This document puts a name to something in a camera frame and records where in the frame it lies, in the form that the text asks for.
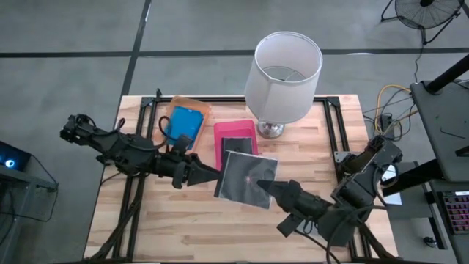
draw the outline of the concrete floor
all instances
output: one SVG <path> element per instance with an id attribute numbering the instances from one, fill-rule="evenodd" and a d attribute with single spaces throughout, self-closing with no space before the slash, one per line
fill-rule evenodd
<path id="1" fill-rule="evenodd" d="M 374 108 L 382 86 L 413 82 L 421 44 L 418 31 L 398 21 L 379 23 L 386 4 L 386 0 L 153 0 L 141 50 L 254 49 L 271 32 L 300 32 L 323 50 L 344 50 L 324 56 L 317 93 L 358 94 L 365 111 Z M 3 0 L 0 53 L 132 51 L 143 6 L 144 0 Z M 462 13 L 427 46 L 440 50 L 421 57 L 419 80 L 434 78 L 465 55 L 448 48 L 469 46 L 468 22 Z M 406 48 L 415 53 L 399 54 L 398 49 L 394 55 L 345 54 L 356 48 Z M 141 57 L 129 94 L 152 95 L 157 87 L 167 95 L 242 94 L 251 60 L 251 56 Z M 34 153 L 60 182 L 53 218 L 25 225 L 15 263 L 81 259 L 103 168 L 95 152 L 64 142 L 59 130 L 69 114 L 78 112 L 92 116 L 100 127 L 111 128 L 126 71 L 129 65 L 132 68 L 129 61 L 128 57 L 0 59 L 0 140 Z M 410 104 L 407 100 L 389 111 L 399 115 Z M 422 136 L 420 117 L 411 120 L 411 132 L 397 144 L 405 161 L 423 163 L 434 157 L 432 148 Z M 431 232 L 425 219 L 390 217 L 399 256 L 455 263 L 451 251 L 422 244 L 421 237 Z"/>

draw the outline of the wooden table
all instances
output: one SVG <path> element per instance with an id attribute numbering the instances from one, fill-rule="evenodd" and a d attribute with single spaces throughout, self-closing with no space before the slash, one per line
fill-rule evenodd
<path id="1" fill-rule="evenodd" d="M 338 95 L 351 151 L 363 151 L 368 136 L 357 95 Z M 126 119 L 122 131 L 135 133 L 141 96 L 122 99 L 118 119 Z M 158 116 L 166 114 L 167 103 L 160 103 Z M 217 122 L 255 120 L 244 103 L 213 103 L 210 118 L 195 151 L 202 162 L 215 166 L 213 125 Z M 339 135 L 336 141 L 341 149 Z M 161 141 L 158 128 L 153 139 Z M 324 107 L 314 103 L 301 120 L 288 124 L 275 140 L 257 137 L 259 154 L 277 158 L 277 180 L 294 179 L 306 191 L 332 201 L 336 174 L 330 150 Z M 106 169 L 107 178 L 115 169 Z M 93 255 L 117 225 L 125 177 L 115 177 L 100 189 L 85 250 Z M 269 210 L 213 197 L 216 182 L 172 188 L 170 178 L 147 178 L 141 207 L 134 261 L 250 261 L 303 262 L 324 261 L 325 252 L 311 241 L 291 234 L 288 238 L 276 229 L 287 217 L 275 202 Z M 388 214 L 374 210 L 367 221 L 384 247 L 396 255 Z M 314 236 L 323 244 L 326 242 Z M 333 248 L 339 260 L 350 260 L 347 248 Z"/>

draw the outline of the table lamp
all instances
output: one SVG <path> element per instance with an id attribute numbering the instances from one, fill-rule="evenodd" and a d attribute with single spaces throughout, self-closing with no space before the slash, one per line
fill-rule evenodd
<path id="1" fill-rule="evenodd" d="M 257 45 L 245 86 L 245 100 L 266 139 L 279 137 L 285 124 L 312 106 L 322 66 L 320 48 L 308 37 L 276 32 Z"/>

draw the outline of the silver lamp base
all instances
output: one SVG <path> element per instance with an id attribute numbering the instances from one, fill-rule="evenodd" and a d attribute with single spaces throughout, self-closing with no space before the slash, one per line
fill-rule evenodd
<path id="1" fill-rule="evenodd" d="M 278 138 L 285 129 L 285 125 L 282 124 L 272 124 L 269 122 L 261 122 L 257 123 L 257 132 L 259 135 L 265 139 L 276 139 Z"/>

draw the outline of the pink box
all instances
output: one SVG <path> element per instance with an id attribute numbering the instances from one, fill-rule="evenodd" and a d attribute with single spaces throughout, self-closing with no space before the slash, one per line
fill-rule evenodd
<path id="1" fill-rule="evenodd" d="M 213 135 L 215 136 L 215 158 L 216 168 L 221 169 L 221 139 L 248 137 L 252 138 L 252 153 L 259 155 L 256 140 L 256 128 L 253 120 L 218 122 L 213 126 Z"/>

